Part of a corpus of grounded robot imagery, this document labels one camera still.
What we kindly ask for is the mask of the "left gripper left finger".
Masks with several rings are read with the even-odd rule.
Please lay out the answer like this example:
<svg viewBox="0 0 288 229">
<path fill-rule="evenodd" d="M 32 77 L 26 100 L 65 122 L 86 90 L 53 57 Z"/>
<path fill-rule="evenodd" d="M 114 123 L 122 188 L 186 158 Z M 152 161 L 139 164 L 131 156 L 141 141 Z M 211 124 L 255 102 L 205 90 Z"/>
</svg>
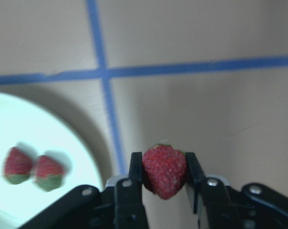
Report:
<svg viewBox="0 0 288 229">
<path fill-rule="evenodd" d="M 133 152 L 131 154 L 129 178 L 137 182 L 143 181 L 142 153 Z"/>
</svg>

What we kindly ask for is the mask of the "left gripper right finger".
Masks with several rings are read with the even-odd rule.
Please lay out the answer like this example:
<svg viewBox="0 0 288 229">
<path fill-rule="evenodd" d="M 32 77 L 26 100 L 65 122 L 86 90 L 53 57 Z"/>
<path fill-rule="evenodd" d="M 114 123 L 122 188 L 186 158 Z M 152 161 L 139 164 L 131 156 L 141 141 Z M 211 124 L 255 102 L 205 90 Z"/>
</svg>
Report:
<svg viewBox="0 0 288 229">
<path fill-rule="evenodd" d="M 187 165 L 187 184 L 190 185 L 194 191 L 199 190 L 201 182 L 205 179 L 205 173 L 195 155 L 195 153 L 186 152 Z"/>
</svg>

